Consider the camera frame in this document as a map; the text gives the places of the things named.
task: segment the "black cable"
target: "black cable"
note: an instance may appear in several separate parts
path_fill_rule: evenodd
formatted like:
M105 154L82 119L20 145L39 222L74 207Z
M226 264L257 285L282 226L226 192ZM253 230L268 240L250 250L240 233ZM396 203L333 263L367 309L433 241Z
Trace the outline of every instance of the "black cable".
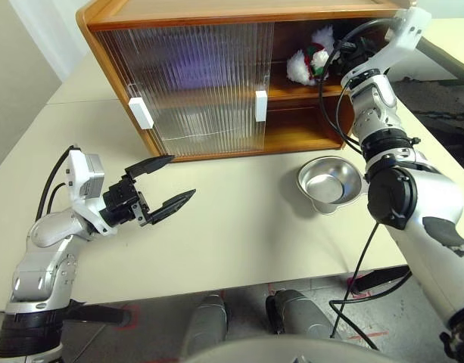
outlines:
M40 218L42 218L43 208L45 206L45 201L47 199L48 191L50 190L51 183L53 182L53 179L55 175L57 174L58 169L64 163L65 159L68 156L69 151L76 150L76 149L79 150L78 147L74 147L73 145L70 145L68 149L66 149L65 152L60 156L60 159L57 160L57 163L54 165L53 169L51 170L50 175L47 178L47 182L45 183L45 187L43 187L43 192L42 192L42 196L40 197L38 210L36 211L35 222L38 221Z
M355 150L358 154L362 154L361 150L356 148L353 144L350 143L350 141L347 139L347 135L344 134L343 130L341 129L341 126L339 125L339 107L341 106L341 101L343 100L344 93L346 92L347 88L349 87L351 83L351 79L347 81L346 85L344 85L343 89L341 90L341 94L339 95L338 103L336 104L336 112L335 112L335 122L336 122L336 127L338 129L338 134L341 136L343 141L351 147L353 150Z
M345 42L348 42L351 38L356 36L357 34L361 33L363 30L366 30L368 28L371 28L373 26L378 26L378 25L391 25L392 23L395 23L395 19L393 18L382 18L382 19L374 19L371 20L367 23L361 24L360 26L356 27L355 29L351 30L332 50L331 54L328 57L328 60L325 62L324 67L322 68L322 74L319 79L319 108L321 109L322 115L324 116L325 120L329 123L329 125L337 132L339 131L336 129L336 125L332 123L332 121L329 119L328 113L325 109L324 105L324 97L323 97L323 89L324 89L324 78L325 75L328 72L329 65L332 63L332 60L336 53L338 53L339 49L343 46ZM359 145L358 141L350 138L349 136L346 136L346 139L355 144Z
M53 204L53 199L55 198L55 195L56 195L58 189L62 188L64 185L65 185L65 183L60 183L55 188L53 188L53 191L51 191L50 198L48 199L47 214L49 214L51 212L51 205Z
M376 295L373 296L368 296L368 297L363 297L361 299L355 299L355 300L330 300L329 301L329 306L331 306L331 309L335 311L336 314L338 314L338 318L343 319L350 327L354 329L370 346L371 349L374 350L379 350L378 347L373 343L373 341L356 325L354 324L345 314L343 314L340 309L338 309L335 304L341 304L341 307L344 306L344 304L357 304L357 303L364 303L366 301L371 301L375 299L379 299L380 297L387 296L390 293L393 293L395 290L398 290L403 284L405 284L408 279L412 276L412 272L408 271L405 276L402 277L400 281L398 281L393 287L389 288L386 291L383 291L382 293L377 293Z
M354 284L354 281L356 280L356 277L358 275L358 272L360 271L360 266L361 266L361 263L363 262L363 259L366 255L366 251L368 250L368 247L369 247L369 244L371 243L372 239L373 239L373 236L375 235L376 233L376 230L378 229L378 226L379 226L379 223L376 222L375 223L375 227L373 227L371 233L369 234L369 237L368 237L368 240L363 248L363 251L361 253L361 256L360 256L360 259L358 260L358 263L356 264L356 268L354 269L354 274L353 274L353 279L351 280L349 286L347 287L347 290L346 290L346 293L344 295L344 298L343 300L347 300L347 297L350 295L350 292L351 292L351 289L353 288L353 284ZM341 308L339 309L339 313L338 313L338 317L336 318L336 321L335 321L335 325L334 327L332 328L332 332L331 332L331 338L334 338L335 337L335 334L336 334L336 330L338 329L338 324L339 324L339 319L341 318L341 315L342 315L342 312L343 312L343 309L344 309L344 304L341 305Z

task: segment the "ribbed glass panel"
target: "ribbed glass panel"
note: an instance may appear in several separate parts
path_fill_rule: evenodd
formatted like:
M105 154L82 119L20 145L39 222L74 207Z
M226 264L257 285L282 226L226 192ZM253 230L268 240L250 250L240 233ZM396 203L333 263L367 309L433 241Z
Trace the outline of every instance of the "ribbed glass panel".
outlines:
M269 88L273 23L99 32L160 147L176 156L262 150L255 91Z

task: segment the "table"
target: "table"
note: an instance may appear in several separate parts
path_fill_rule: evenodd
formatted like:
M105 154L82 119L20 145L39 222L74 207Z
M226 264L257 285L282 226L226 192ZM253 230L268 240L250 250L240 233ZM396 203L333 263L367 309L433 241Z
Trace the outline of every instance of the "table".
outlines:
M56 159L78 143L99 154L105 191L123 169L148 157L120 102L92 56L66 81L35 118L0 166L0 310L11 291L11 276L25 251L25 237L39 196ZM418 149L457 182L464 170L402 105L398 114ZM117 236L98 237L79 258L74 299L103 303L203 290L337 275L352 271L374 221L366 197L331 216L313 211L295 184L308 160L338 155L364 169L350 149L165 166L139 177L136 187L152 209L196 188L181 210L154 225L120 226ZM63 181L63 170L55 183ZM54 210L68 206L59 191ZM464 236L464 214L458 224ZM369 248L363 269L405 263L383 227Z
M464 19L432 19L417 48L464 84Z

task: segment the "wooden cabinet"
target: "wooden cabinet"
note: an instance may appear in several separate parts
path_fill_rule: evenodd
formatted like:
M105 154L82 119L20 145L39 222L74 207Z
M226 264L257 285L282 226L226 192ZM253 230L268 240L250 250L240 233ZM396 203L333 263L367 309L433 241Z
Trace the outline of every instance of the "wooden cabinet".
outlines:
M288 80L286 60L315 29L332 24L335 32L347 32L407 6L388 0L95 0L77 13L77 22L149 151L185 161L340 148L319 111L317 87ZM331 112L339 81L331 76L325 84ZM256 118L257 95L264 92L265 120ZM131 98L144 101L152 129L141 129ZM348 101L340 114L349 130Z

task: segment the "metal bowl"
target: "metal bowl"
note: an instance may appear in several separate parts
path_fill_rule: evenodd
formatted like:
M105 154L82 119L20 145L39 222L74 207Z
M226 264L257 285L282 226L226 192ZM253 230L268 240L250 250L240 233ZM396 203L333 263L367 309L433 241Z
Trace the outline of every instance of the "metal bowl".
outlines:
M342 157L311 160L299 171L297 184L322 214L354 202L367 189L360 171Z

